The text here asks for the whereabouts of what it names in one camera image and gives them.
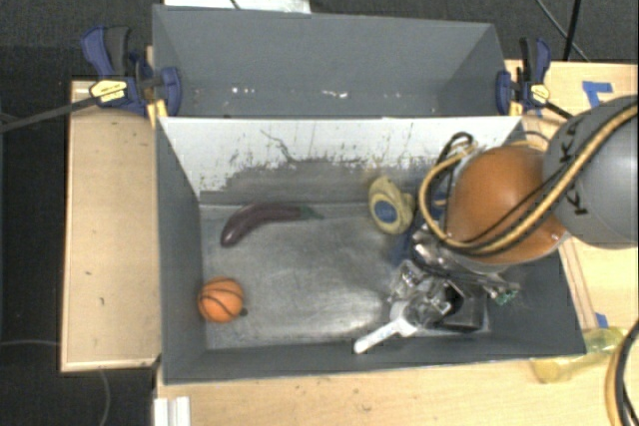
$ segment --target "orange basketball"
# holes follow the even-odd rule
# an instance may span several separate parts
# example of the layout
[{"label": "orange basketball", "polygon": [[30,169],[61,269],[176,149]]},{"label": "orange basketball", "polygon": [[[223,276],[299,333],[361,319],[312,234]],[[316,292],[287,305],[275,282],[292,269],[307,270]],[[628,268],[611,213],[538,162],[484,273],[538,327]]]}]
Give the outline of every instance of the orange basketball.
[{"label": "orange basketball", "polygon": [[244,292],[229,277],[214,277],[198,293],[198,309],[208,321],[227,323],[242,312]]}]

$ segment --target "yellow object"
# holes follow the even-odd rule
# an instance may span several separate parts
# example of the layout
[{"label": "yellow object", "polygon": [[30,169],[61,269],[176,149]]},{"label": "yellow object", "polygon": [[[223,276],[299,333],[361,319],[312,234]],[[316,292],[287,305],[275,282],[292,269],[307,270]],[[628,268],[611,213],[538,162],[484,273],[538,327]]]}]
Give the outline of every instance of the yellow object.
[{"label": "yellow object", "polygon": [[100,98],[103,102],[119,100],[125,97],[127,83],[122,80],[101,80],[89,89],[91,96]]},{"label": "yellow object", "polygon": [[615,353],[624,332],[619,328],[597,328],[586,332],[583,337],[588,351],[585,355],[532,361],[532,368],[540,382],[565,382],[576,372],[605,362]]},{"label": "yellow object", "polygon": [[510,102],[510,108],[508,109],[508,116],[521,116],[523,114],[523,107],[520,103]]},{"label": "yellow object", "polygon": [[550,91],[543,84],[535,84],[530,88],[530,93],[532,93],[532,97],[538,103],[546,103],[550,100]]},{"label": "yellow object", "polygon": [[169,116],[164,100],[158,100],[147,105],[147,114],[149,115],[149,120],[151,121],[151,127],[154,129],[156,128],[156,118],[166,118],[167,116]]},{"label": "yellow object", "polygon": [[401,234],[412,224],[415,199],[411,194],[404,194],[389,178],[382,176],[368,189],[368,209],[383,232]]}]

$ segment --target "wooden board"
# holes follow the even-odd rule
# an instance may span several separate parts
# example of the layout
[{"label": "wooden board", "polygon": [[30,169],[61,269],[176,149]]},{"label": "wooden board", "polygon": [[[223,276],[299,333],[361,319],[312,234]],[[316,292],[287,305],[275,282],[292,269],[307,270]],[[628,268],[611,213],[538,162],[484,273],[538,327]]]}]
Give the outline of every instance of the wooden board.
[{"label": "wooden board", "polygon": [[[636,91],[637,67],[554,63],[546,85],[555,103],[577,113],[589,107],[583,80],[609,82],[613,95],[627,94]],[[74,84],[74,91],[81,99],[86,84]],[[543,131],[557,126],[546,123]],[[152,139],[148,122],[127,113],[90,109],[72,116],[63,370],[149,365],[160,352]],[[610,324],[629,327],[638,314],[636,249],[602,251],[572,241],[562,251],[582,326],[593,325],[596,310]],[[604,375],[605,367],[596,367],[570,382],[542,385],[528,362],[515,361],[172,387],[159,378],[157,394],[190,397],[194,426],[600,426],[607,424]],[[639,388],[632,363],[627,381],[631,393]]]},{"label": "wooden board", "polygon": [[[87,97],[73,84],[73,101]],[[61,368],[151,365],[159,265],[148,120],[92,107],[71,117]]]}]

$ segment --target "gray panel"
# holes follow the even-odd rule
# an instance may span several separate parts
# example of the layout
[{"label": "gray panel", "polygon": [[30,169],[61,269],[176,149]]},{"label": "gray panel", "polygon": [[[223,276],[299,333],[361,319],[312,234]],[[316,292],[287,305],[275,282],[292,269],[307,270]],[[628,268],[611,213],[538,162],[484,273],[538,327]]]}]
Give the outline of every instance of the gray panel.
[{"label": "gray panel", "polygon": [[182,116],[496,114],[503,57],[488,24],[169,6],[153,19]]},{"label": "gray panel", "polygon": [[164,376],[171,379],[205,351],[203,321],[196,306],[203,283],[200,216],[198,200],[161,127],[156,149],[162,358]]},{"label": "gray panel", "polygon": [[393,338],[358,356],[352,353],[350,340],[208,350],[168,383],[363,372],[584,353],[559,254],[517,269],[524,290],[508,305],[491,304],[489,331]]},{"label": "gray panel", "polygon": [[[352,353],[352,341],[387,318],[390,267],[385,258],[392,238],[376,231],[368,218],[366,176],[391,170],[404,187],[414,187],[434,157],[432,145],[443,144],[439,137],[447,131],[468,130],[488,146],[500,145],[518,119],[378,120],[370,125],[374,130],[364,130],[367,137],[359,137],[373,150],[359,155],[368,155],[368,161],[353,165],[348,152],[332,163],[317,158],[341,148],[336,126],[357,135],[367,123],[371,121],[160,121],[163,363],[168,384],[583,352],[570,291],[554,254],[508,270],[523,290],[505,306],[489,305],[483,331],[393,339],[370,353]],[[309,139],[312,126],[315,135]],[[270,150],[265,131],[277,142]],[[344,187],[327,178],[328,168],[343,171],[332,177],[343,180]],[[222,226],[238,205],[299,197],[324,219],[266,225],[237,246],[220,248]],[[235,277],[245,287],[247,316],[223,325],[199,316],[199,286],[217,274]]]}]

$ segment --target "bin floor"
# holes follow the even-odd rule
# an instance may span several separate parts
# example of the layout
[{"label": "bin floor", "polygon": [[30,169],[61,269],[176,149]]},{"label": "bin floor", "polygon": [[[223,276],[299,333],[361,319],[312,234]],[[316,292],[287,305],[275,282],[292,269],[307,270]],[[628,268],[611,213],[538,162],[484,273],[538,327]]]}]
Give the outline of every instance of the bin floor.
[{"label": "bin floor", "polygon": [[354,339],[388,321],[392,236],[366,204],[309,206],[324,218],[264,224],[227,248],[220,235],[238,207],[201,206],[205,279],[236,279],[248,313],[209,323],[209,349]]}]

